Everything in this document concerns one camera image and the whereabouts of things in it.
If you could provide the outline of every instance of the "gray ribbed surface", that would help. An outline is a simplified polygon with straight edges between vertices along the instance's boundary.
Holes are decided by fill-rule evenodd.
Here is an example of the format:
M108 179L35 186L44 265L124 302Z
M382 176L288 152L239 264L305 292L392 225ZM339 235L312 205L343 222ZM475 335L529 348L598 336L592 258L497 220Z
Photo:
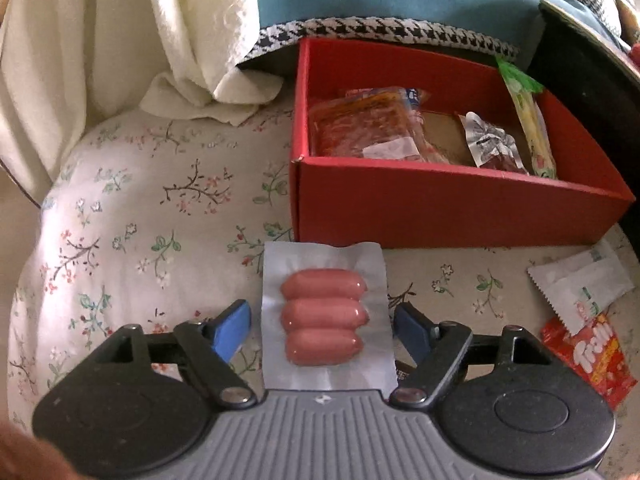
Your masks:
M256 408L220 416L206 441L182 460L140 478L497 480L505 477L458 456L427 415L390 408L377 392L272 391ZM602 480L595 471L572 478Z

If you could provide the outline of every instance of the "red candy wrapper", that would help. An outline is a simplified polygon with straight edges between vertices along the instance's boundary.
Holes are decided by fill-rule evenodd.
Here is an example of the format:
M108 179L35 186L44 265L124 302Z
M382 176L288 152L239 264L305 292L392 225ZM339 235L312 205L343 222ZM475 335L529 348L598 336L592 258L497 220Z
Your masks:
M638 382L631 376L618 337L604 314L598 314L575 336L555 317L541 335L543 343L593 386L612 410Z

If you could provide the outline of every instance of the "red box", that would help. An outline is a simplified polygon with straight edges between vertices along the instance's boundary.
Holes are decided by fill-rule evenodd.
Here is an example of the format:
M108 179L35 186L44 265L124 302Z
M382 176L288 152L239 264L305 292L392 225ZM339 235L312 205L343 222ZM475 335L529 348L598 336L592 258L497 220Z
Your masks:
M560 180L398 160L309 155L309 100L352 88L431 93L428 107L518 121L495 68L402 46L300 43L292 157L296 240L384 248L593 244L635 197L593 137L548 91L538 97Z

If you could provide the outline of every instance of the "metal screw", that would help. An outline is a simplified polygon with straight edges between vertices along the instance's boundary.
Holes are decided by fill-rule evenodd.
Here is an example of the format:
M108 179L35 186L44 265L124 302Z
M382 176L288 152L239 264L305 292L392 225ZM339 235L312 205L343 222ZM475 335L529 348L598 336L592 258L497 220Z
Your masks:
M244 404L249 402L252 397L251 390L242 386L231 386L220 392L220 399L227 404Z
M420 388L396 388L392 397L399 404L420 404L427 400L427 394Z

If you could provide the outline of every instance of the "sausage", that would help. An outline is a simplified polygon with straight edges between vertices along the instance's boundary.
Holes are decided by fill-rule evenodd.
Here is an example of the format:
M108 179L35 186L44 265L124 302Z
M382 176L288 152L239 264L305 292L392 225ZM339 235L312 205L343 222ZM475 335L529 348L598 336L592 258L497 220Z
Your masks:
M357 272L345 269L304 269L280 287L287 300L297 298L351 298L359 300L367 285Z
M347 328L369 322L369 314L357 300L350 298L298 298L287 301L280 322L286 332L299 328Z
M364 343L353 330L301 328L287 335L287 359L298 366L331 366L345 363L362 351Z

